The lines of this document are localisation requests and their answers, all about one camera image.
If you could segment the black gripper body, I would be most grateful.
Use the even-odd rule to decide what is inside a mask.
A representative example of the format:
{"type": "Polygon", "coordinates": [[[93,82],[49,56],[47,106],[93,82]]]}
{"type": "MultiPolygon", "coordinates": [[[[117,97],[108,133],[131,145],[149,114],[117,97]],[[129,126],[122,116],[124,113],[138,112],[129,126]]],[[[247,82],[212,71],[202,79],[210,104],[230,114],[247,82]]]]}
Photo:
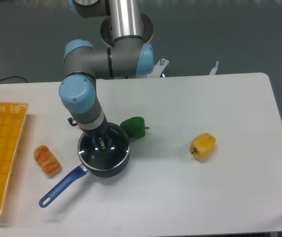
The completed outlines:
{"type": "Polygon", "coordinates": [[[93,125],[92,123],[87,123],[87,124],[77,123],[77,124],[86,136],[90,138],[94,138],[97,141],[99,141],[99,139],[105,141],[106,132],[108,129],[108,121],[106,119],[104,119],[100,125],[93,125]]]}

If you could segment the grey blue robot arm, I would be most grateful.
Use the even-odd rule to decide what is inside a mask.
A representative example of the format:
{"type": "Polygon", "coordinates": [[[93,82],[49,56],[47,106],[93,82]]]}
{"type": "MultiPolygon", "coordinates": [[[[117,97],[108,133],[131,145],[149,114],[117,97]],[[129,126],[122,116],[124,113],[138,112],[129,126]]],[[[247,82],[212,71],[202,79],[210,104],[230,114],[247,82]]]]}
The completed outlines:
{"type": "Polygon", "coordinates": [[[143,38],[138,0],[71,0],[80,18],[110,16],[113,46],[97,50],[81,39],[65,47],[65,78],[59,96],[85,135],[105,149],[108,122],[97,98],[96,80],[147,75],[154,69],[151,44],[143,38]]]}

